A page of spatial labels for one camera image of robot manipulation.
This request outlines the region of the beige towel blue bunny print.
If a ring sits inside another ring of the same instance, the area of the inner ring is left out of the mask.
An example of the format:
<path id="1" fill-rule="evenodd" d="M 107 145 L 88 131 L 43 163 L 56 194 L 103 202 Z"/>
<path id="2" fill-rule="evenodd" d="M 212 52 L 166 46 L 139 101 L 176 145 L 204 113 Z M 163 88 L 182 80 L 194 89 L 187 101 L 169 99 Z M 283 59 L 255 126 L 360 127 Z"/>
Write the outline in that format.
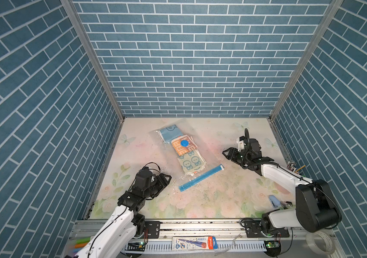
<path id="1" fill-rule="evenodd" d="M 206 161 L 196 149 L 178 157 L 179 164 L 185 175 L 194 175 L 206 167 Z"/>

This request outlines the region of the light blue towel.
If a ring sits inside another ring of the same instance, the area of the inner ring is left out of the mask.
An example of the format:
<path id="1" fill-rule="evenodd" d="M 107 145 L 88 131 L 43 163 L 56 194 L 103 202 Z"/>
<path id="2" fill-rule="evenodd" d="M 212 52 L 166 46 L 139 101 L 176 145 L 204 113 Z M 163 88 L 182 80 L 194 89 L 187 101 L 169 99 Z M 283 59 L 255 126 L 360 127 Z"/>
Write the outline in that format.
<path id="1" fill-rule="evenodd" d="M 183 136 L 182 131 L 176 125 L 160 129 L 158 134 L 165 144 L 170 144 L 175 138 Z"/>

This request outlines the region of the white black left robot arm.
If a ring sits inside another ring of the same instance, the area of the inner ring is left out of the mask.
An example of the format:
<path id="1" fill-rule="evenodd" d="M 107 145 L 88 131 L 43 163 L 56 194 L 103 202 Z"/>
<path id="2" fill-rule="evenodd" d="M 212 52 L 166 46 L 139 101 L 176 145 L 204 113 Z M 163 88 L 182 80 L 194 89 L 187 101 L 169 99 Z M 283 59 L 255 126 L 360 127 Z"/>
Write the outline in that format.
<path id="1" fill-rule="evenodd" d="M 136 174 L 131 186 L 118 199 L 109 219 L 88 243 L 78 247 L 67 258 L 115 258 L 122 250 L 137 257 L 146 250 L 150 239 L 159 238 L 160 221 L 145 221 L 140 210 L 170 184 L 172 177 L 161 172 L 155 162 L 145 164 Z"/>

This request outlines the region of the clear vacuum bag blue zip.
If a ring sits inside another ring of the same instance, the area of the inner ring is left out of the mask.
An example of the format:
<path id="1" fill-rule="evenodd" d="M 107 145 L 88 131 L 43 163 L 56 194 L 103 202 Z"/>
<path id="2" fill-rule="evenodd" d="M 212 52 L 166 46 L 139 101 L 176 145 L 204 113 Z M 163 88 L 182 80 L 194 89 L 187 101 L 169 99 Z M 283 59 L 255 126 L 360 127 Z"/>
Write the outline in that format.
<path id="1" fill-rule="evenodd" d="M 166 172 L 175 187 L 184 192 L 225 168 L 187 119 L 168 123 L 149 133 L 160 155 L 166 160 Z"/>

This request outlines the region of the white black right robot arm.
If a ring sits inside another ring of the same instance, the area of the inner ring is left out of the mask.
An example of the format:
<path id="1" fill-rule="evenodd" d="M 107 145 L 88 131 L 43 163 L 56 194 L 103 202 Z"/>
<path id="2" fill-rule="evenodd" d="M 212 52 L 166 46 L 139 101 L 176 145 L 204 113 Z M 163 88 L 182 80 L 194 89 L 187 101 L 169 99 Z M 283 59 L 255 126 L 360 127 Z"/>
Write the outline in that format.
<path id="1" fill-rule="evenodd" d="M 264 235 L 273 236 L 284 228 L 301 228 L 314 233 L 339 225 L 342 221 L 340 207 L 326 181 L 303 177 L 272 158 L 264 157 L 259 142 L 250 138 L 248 130 L 237 144 L 222 152 L 227 160 L 272 180 L 295 198 L 294 208 L 263 214 L 260 227 Z"/>

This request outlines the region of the orange white patterned towel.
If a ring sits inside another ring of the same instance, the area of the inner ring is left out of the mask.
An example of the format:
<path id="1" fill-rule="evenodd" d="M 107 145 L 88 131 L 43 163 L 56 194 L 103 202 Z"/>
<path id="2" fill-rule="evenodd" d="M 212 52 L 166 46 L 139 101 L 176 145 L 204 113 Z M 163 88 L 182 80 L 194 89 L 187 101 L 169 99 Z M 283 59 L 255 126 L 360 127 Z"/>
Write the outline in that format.
<path id="1" fill-rule="evenodd" d="M 189 141 L 189 145 L 187 147 L 181 146 L 180 144 L 181 140 Z M 184 154 L 197 149 L 197 145 L 193 141 L 192 137 L 189 135 L 183 135 L 178 138 L 175 138 L 174 140 L 172 140 L 171 144 L 178 156 L 183 156 Z"/>

